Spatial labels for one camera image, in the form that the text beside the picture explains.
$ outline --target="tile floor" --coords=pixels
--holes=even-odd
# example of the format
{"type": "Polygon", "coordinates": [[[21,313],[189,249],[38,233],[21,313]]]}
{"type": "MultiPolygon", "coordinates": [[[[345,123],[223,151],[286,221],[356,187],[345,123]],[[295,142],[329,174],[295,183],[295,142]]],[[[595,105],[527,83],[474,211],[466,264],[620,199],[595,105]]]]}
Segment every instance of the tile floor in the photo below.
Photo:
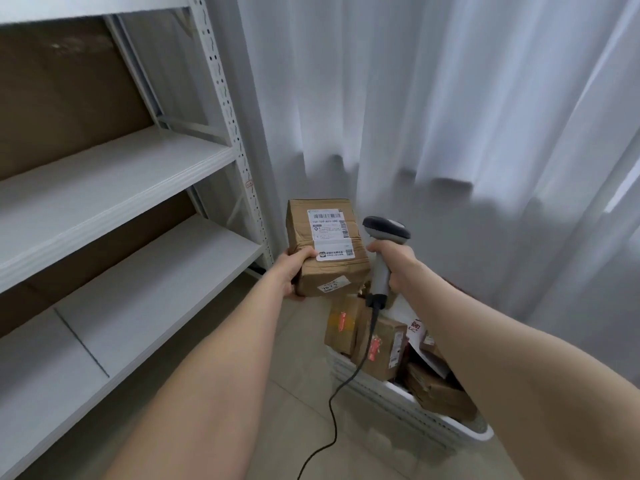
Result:
{"type": "MultiPolygon", "coordinates": [[[[19,478],[100,478],[149,400],[186,354],[242,300],[254,280],[242,274],[117,387],[19,478]]],[[[332,380],[324,358],[328,302],[284,302],[273,351],[260,437],[248,480],[295,479],[302,463],[332,439],[327,407],[332,380]]],[[[338,442],[318,454],[303,478],[492,479],[520,478],[493,439],[447,456],[414,428],[343,390],[334,400],[338,442]]]]}

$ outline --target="person's right arm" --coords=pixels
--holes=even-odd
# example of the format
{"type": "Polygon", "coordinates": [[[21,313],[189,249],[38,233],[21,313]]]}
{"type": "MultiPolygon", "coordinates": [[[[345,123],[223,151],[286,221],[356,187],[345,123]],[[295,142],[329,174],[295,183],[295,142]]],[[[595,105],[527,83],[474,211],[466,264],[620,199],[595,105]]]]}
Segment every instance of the person's right arm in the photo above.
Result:
{"type": "Polygon", "coordinates": [[[375,241],[526,480],[640,478],[640,391],[580,349],[460,292],[407,246],[375,241]]]}

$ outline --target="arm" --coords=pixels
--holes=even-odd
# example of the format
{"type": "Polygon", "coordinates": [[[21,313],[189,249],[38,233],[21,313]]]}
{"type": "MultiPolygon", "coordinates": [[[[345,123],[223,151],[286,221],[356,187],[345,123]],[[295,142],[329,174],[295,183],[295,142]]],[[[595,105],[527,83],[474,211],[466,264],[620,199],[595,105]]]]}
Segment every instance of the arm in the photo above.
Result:
{"type": "Polygon", "coordinates": [[[158,391],[104,480],[242,479],[260,425],[282,298],[304,248],[281,256],[158,391]]]}
{"type": "Polygon", "coordinates": [[[391,286],[529,479],[640,475],[640,391],[576,347],[456,290],[407,246],[376,241],[391,286]]]}

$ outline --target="sheer curtain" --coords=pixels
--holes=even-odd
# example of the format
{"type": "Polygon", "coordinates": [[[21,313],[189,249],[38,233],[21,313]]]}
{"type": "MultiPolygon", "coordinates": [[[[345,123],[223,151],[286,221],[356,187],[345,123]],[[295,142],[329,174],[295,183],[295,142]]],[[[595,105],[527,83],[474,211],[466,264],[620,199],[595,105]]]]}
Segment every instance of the sheer curtain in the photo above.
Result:
{"type": "Polygon", "coordinates": [[[640,0],[237,6],[281,212],[400,220],[437,273],[640,383],[640,0]]]}

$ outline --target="hand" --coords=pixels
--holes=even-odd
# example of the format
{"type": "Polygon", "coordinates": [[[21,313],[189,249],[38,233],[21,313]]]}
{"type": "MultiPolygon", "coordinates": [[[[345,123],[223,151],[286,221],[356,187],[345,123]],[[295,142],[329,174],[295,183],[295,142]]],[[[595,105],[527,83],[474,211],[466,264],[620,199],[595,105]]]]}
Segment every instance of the hand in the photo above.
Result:
{"type": "Polygon", "coordinates": [[[412,265],[419,264],[420,261],[415,258],[413,250],[409,246],[396,244],[391,241],[373,241],[367,246],[367,250],[372,253],[382,253],[391,276],[389,277],[389,286],[396,293],[403,293],[405,281],[407,278],[407,270],[412,265]]]}
{"type": "Polygon", "coordinates": [[[288,251],[284,251],[280,256],[278,256],[276,263],[267,274],[272,274],[275,279],[282,284],[282,295],[285,298],[292,298],[297,301],[302,301],[304,299],[304,297],[296,295],[291,280],[300,271],[305,259],[314,258],[317,255],[318,251],[313,249],[311,246],[305,246],[295,254],[289,255],[288,251]]]}

